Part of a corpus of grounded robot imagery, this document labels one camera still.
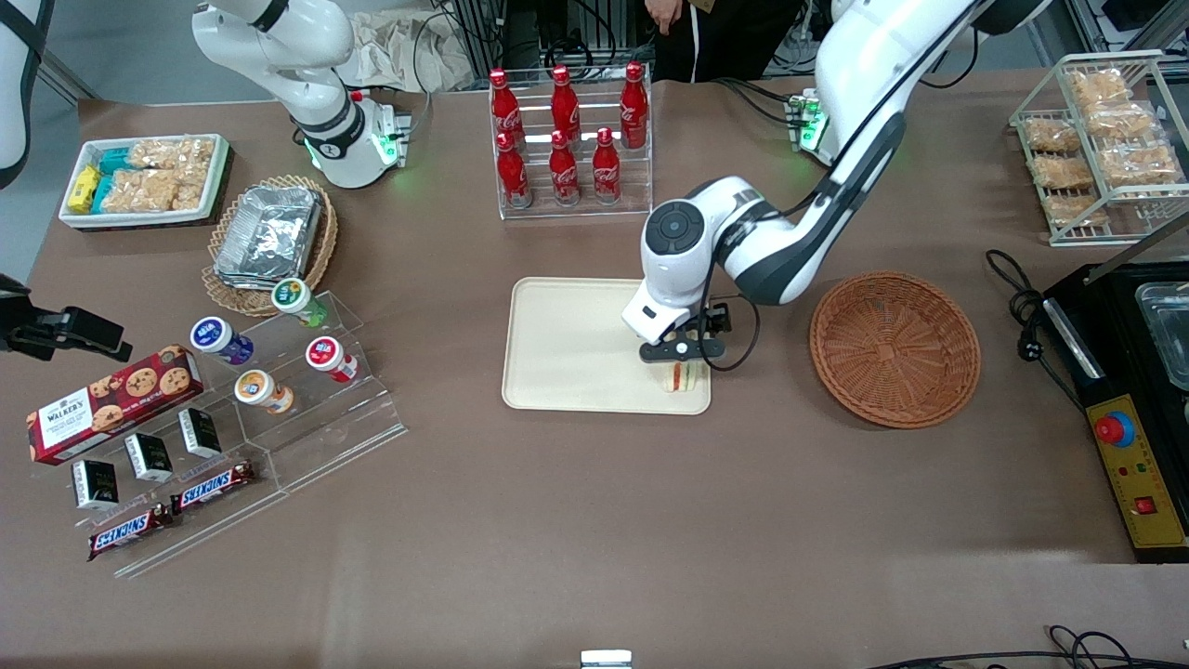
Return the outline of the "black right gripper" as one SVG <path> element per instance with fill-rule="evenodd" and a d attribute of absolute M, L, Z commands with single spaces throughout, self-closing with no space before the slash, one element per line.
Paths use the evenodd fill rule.
<path fill-rule="evenodd" d="M 83 351 L 106 356 L 114 361 L 130 361 L 132 346 L 118 342 L 114 348 L 88 340 L 122 340 L 124 327 L 84 309 L 64 309 L 44 313 L 34 318 L 30 288 L 20 280 L 1 274 L 1 351 L 34 356 L 24 343 L 17 343 L 14 335 L 23 326 L 37 322 L 38 329 L 46 332 L 50 342 L 43 343 L 42 361 L 51 361 L 57 351 Z"/>

